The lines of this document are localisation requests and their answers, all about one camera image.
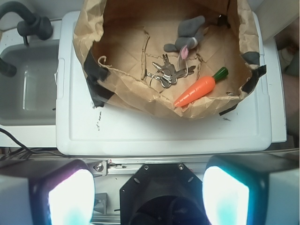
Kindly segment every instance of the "black tape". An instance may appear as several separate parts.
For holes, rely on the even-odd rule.
[[[83,69],[92,81],[101,80],[104,81],[109,76],[109,71],[106,68],[102,68],[94,60],[91,49],[83,64]]]
[[[237,106],[238,106],[238,104],[234,105],[233,107],[231,107],[229,109],[226,109],[226,110],[220,112],[219,115],[223,116],[224,114],[229,113],[230,111],[234,110]]]
[[[228,17],[226,15],[220,15],[220,17],[217,20],[217,25],[220,26],[227,26],[227,28],[231,28],[229,22],[228,22]]]
[[[86,79],[86,83],[88,85],[90,96],[95,107],[103,107],[104,103],[114,95],[112,91],[102,87],[97,82],[91,81],[89,76]]]
[[[257,85],[257,82],[259,78],[267,73],[267,66],[261,66],[255,70],[252,70],[252,77],[245,83],[245,85],[242,87],[242,91],[246,93],[250,93],[253,91],[255,86]]]
[[[243,59],[250,65],[259,65],[259,53],[258,52],[246,52],[242,54]]]
[[[104,81],[110,74],[108,69],[100,67],[98,63],[95,62],[91,49],[83,64],[83,69],[88,75],[86,83],[95,107],[103,107],[104,103],[107,102],[114,93],[99,85],[97,80]]]

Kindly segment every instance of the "white bin lid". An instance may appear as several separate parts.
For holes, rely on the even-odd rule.
[[[56,144],[67,155],[170,156],[265,150],[272,140],[266,76],[223,116],[187,120],[151,116],[105,104],[93,107],[73,48],[79,12],[62,19],[56,102]],[[262,41],[260,61],[264,65]]]

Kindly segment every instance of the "sink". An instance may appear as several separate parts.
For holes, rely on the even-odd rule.
[[[0,124],[55,124],[59,40],[12,45],[0,57],[17,68],[14,77],[0,75]]]

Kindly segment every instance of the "bright light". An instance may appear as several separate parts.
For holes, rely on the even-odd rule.
[[[212,166],[205,171],[202,194],[212,225],[247,223],[249,188],[224,170]]]
[[[49,192],[52,225],[89,225],[95,198],[93,175],[78,170]]]

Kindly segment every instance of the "crumpled paper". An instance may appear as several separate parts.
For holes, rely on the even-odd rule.
[[[196,66],[194,74],[168,89],[155,79],[143,79],[145,70],[156,73],[153,61],[163,65],[163,46],[175,42],[180,21],[198,15],[206,18],[208,29],[187,59],[189,67]],[[227,16],[228,24],[218,25],[220,15]],[[85,0],[73,43],[82,66],[91,49],[95,62],[108,69],[108,77],[97,81],[114,92],[108,104],[161,118],[198,119],[237,105],[249,95],[242,87],[252,77],[251,67],[258,67],[241,57],[259,52],[247,0]],[[177,68],[178,53],[168,57]],[[199,77],[213,76],[223,66],[229,75],[211,93],[183,108],[174,107],[174,100]]]

